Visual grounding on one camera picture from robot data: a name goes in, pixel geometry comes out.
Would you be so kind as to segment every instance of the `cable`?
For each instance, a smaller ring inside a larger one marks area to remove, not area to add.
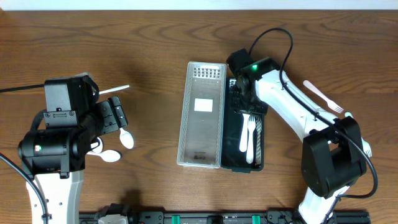
[[[269,30],[266,30],[266,31],[264,31],[262,34],[260,34],[259,37],[257,37],[257,39],[253,42],[253,44],[252,44],[252,46],[250,47],[250,50],[249,50],[249,55],[251,54],[251,52],[252,52],[252,50],[253,50],[253,47],[255,46],[255,44],[257,43],[257,41],[258,41],[264,34],[270,32],[270,31],[273,31],[273,30],[279,30],[279,31],[284,32],[285,34],[287,34],[287,35],[289,36],[289,39],[290,39],[290,48],[289,48],[289,51],[287,52],[286,57],[285,57],[285,60],[284,60],[284,62],[282,63],[282,66],[280,67],[280,70],[279,70],[279,80],[280,80],[280,83],[282,84],[282,89],[285,89],[285,90],[289,93],[289,95],[290,95],[297,103],[299,103],[299,104],[300,104],[301,106],[303,106],[308,112],[310,112],[312,115],[314,115],[314,117],[318,118],[320,121],[324,122],[324,123],[327,124],[329,127],[333,128],[341,137],[343,137],[343,138],[346,139],[349,143],[351,143],[351,144],[360,152],[361,156],[365,159],[366,163],[367,163],[368,166],[369,166],[369,169],[370,169],[371,172],[372,172],[372,176],[373,176],[373,188],[372,188],[372,190],[371,190],[368,194],[365,194],[365,195],[345,195],[345,194],[342,194],[342,195],[338,195],[337,198],[346,197],[346,198],[364,199],[364,198],[369,198],[369,197],[371,197],[372,195],[374,195],[374,194],[376,193],[377,187],[378,187],[378,185],[379,185],[379,181],[378,181],[378,178],[377,178],[376,170],[375,170],[375,168],[374,168],[372,162],[370,161],[368,155],[366,155],[366,154],[363,152],[363,150],[362,150],[362,149],[361,149],[349,136],[347,136],[345,133],[343,133],[340,129],[338,129],[338,128],[337,128],[335,125],[333,125],[331,122],[329,122],[328,120],[326,120],[325,118],[323,118],[322,116],[320,116],[318,112],[313,111],[309,106],[307,106],[303,101],[301,101],[297,96],[295,96],[294,93],[292,93],[291,90],[288,88],[286,82],[283,81],[282,72],[283,72],[283,70],[284,70],[286,61],[287,61],[287,59],[289,58],[289,55],[290,55],[290,53],[291,53],[291,51],[292,51],[292,49],[293,49],[293,35],[292,35],[289,31],[287,31],[287,30],[285,30],[285,29],[283,29],[283,28],[279,28],[279,27],[271,28],[271,29],[269,29]]]
[[[8,91],[29,90],[31,88],[40,88],[40,87],[44,87],[44,84],[30,85],[30,86],[20,86],[20,87],[14,87],[14,88],[6,88],[6,89],[0,90],[0,93],[5,93],[5,92],[8,92]]]
[[[9,160],[5,155],[3,155],[2,153],[0,153],[0,159],[2,159],[4,162],[6,162],[6,164],[8,164],[9,166],[11,166],[15,171],[17,171],[17,173],[19,175],[21,175],[26,182],[29,183],[29,185],[33,188],[34,192],[36,193],[37,197],[39,198],[40,204],[42,205],[42,209],[43,209],[43,215],[42,215],[42,219],[43,219],[43,223],[44,224],[48,224],[49,223],[49,213],[47,210],[47,204],[45,203],[44,197],[42,195],[42,193],[40,192],[40,190],[37,188],[37,186],[33,183],[33,181],[30,179],[30,177],[21,169],[19,168],[15,163],[13,163],[11,160]]]

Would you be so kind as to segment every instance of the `cutlery tray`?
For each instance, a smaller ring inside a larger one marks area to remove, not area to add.
[[[256,129],[253,132],[254,160],[252,164],[246,162],[246,152],[239,150],[243,127],[243,115],[236,108],[232,108],[234,78],[227,78],[224,100],[223,145],[221,148],[221,167],[233,172],[250,173],[260,171],[264,167],[264,114],[254,115]]]

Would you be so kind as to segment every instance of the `wooden surface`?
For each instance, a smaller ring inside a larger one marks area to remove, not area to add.
[[[338,209],[368,210],[374,223],[398,218],[398,14],[396,11],[96,11],[1,12],[0,88],[43,83],[90,72],[104,90],[130,84],[117,95],[135,138],[123,148],[119,133],[105,148],[123,159],[107,164],[86,158],[81,211],[110,203],[168,211],[294,208],[306,185],[302,144],[272,110],[266,116],[265,167],[261,172],[184,168],[176,165],[183,93],[189,61],[224,63],[228,55],[271,27],[294,34],[286,71],[306,90],[314,83],[351,111],[373,150],[379,190],[367,200],[343,199]],[[265,36],[256,59],[281,62],[282,34]],[[18,164],[17,145],[38,110],[43,89],[0,94],[0,151]],[[368,172],[349,190],[365,194]],[[0,162],[0,223],[30,223],[25,182]]]

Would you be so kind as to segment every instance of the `black cable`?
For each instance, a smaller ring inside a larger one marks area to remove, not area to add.
[[[296,95],[294,95],[294,93],[292,93],[291,90],[288,88],[286,82],[283,81],[282,73],[283,73],[283,70],[284,70],[286,61],[287,61],[287,59],[288,59],[288,57],[289,57],[289,55],[290,55],[290,53],[291,53],[291,51],[292,51],[292,49],[293,49],[293,35],[292,35],[289,31],[287,31],[287,30],[285,30],[285,29],[283,29],[283,28],[279,28],[279,27],[271,28],[271,29],[269,29],[269,30],[266,30],[266,31],[264,31],[262,34],[260,34],[259,37],[257,37],[257,39],[253,42],[253,44],[252,44],[252,46],[250,47],[250,50],[249,50],[249,55],[251,54],[251,52],[252,52],[252,50],[253,50],[253,47],[255,46],[255,44],[257,43],[257,41],[258,41],[264,34],[270,32],[270,31],[273,31],[273,30],[279,30],[279,31],[282,31],[282,32],[286,33],[286,34],[289,36],[289,39],[290,39],[290,48],[289,48],[289,51],[287,52],[286,57],[285,57],[285,60],[284,60],[284,62],[282,63],[282,66],[280,67],[280,70],[279,70],[279,80],[280,80],[280,83],[282,84],[282,89],[285,89],[285,90],[289,93],[289,95],[290,95],[297,103],[299,103],[299,104],[300,104],[301,106],[303,106],[308,112],[310,112],[312,115],[314,115],[314,117],[318,118],[320,121],[324,122],[324,123],[327,124],[329,127],[333,128],[341,137],[343,137],[343,138],[346,139],[349,143],[351,143],[351,144],[360,152],[360,154],[361,154],[362,157],[365,159],[366,163],[367,163],[368,166],[369,166],[369,169],[370,169],[371,172],[372,172],[372,176],[373,176],[373,188],[372,188],[372,190],[371,190],[368,194],[366,194],[366,195],[345,195],[345,194],[342,194],[342,195],[338,195],[337,198],[346,197],[346,198],[358,198],[358,199],[363,199],[363,198],[369,198],[369,197],[371,197],[372,195],[374,195],[374,194],[376,193],[376,190],[377,190],[379,181],[378,181],[378,178],[377,178],[376,170],[375,170],[375,168],[374,168],[372,162],[370,161],[368,155],[366,155],[366,154],[363,152],[363,150],[362,150],[362,149],[361,149],[349,136],[347,136],[345,133],[343,133],[340,129],[338,129],[338,128],[337,128],[335,125],[333,125],[331,122],[329,122],[328,120],[326,120],[325,118],[323,118],[322,116],[320,116],[318,112],[313,111],[309,106],[307,106],[303,101],[301,101]]]
[[[37,186],[33,183],[33,181],[30,179],[30,177],[21,169],[19,168],[15,163],[13,163],[11,160],[9,160],[5,155],[3,155],[2,153],[0,153],[0,159],[2,159],[4,162],[6,162],[6,164],[8,164],[9,166],[11,166],[15,171],[17,171],[17,173],[19,175],[21,175],[26,182],[29,183],[29,185],[33,188],[34,192],[36,193],[37,197],[39,198],[40,204],[42,205],[42,209],[43,209],[43,215],[42,215],[42,219],[43,219],[43,223],[44,224],[48,224],[49,223],[49,213],[47,210],[47,204],[45,203],[44,197],[42,195],[42,193],[40,192],[40,190],[37,188]]]
[[[5,92],[8,92],[8,91],[29,90],[31,88],[40,88],[40,87],[44,87],[44,84],[30,85],[30,86],[20,86],[20,87],[14,87],[14,88],[6,88],[6,89],[0,90],[0,93],[5,93]]]

